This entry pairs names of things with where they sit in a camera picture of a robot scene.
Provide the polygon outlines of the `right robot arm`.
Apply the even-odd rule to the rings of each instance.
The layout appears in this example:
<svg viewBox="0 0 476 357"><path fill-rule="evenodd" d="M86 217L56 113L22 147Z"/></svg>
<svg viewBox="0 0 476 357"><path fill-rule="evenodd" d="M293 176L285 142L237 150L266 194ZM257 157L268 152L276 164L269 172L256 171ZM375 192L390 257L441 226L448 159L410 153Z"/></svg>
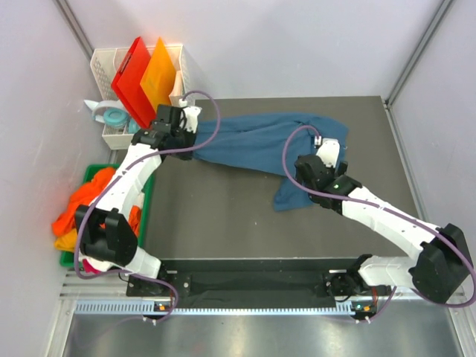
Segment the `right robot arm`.
<svg viewBox="0 0 476 357"><path fill-rule="evenodd" d="M317 155L295 162L296 180L322 208L361 223L405 252L405 257L363 255L347 275L349 289L362 295L373 286L413 289L433 303L446 304L473 266L464 233L416 219L379 199L354 178L347 165L326 165Z"/></svg>

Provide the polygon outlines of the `blue t-shirt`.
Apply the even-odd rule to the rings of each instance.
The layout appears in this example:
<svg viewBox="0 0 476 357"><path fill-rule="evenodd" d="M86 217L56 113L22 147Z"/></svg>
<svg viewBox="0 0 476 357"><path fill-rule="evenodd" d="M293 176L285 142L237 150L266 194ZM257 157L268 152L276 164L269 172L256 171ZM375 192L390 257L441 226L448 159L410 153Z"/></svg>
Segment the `blue t-shirt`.
<svg viewBox="0 0 476 357"><path fill-rule="evenodd" d="M294 175L294 163L300 155L315 154L316 132L340 144L338 160L345 157L349 128L328 117L302 112L263 113L221 119L215 138L193 152L198 160L281 176L281 185L273 198L276 211L307 208L312 205L308 193L287 178L282 152L288 137L301 126L286 153L286 165Z"/></svg>

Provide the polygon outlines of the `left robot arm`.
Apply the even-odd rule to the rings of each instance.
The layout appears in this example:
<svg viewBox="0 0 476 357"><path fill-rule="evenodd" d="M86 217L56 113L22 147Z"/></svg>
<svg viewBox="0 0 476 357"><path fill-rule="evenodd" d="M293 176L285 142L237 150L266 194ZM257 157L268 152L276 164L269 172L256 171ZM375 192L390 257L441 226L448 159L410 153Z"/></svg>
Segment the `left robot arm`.
<svg viewBox="0 0 476 357"><path fill-rule="evenodd" d="M75 257L81 263L100 272L119 268L142 275L144 288L153 295L167 290L169 278L160 272L161 261L139 246L129 215L149 177L165 159L165 151L172 150L182 160L191 157L186 149L195 144L201 111L184 100L178 106L160 105L150 127L133 135L126 157L106 188L75 212L80 242Z"/></svg>

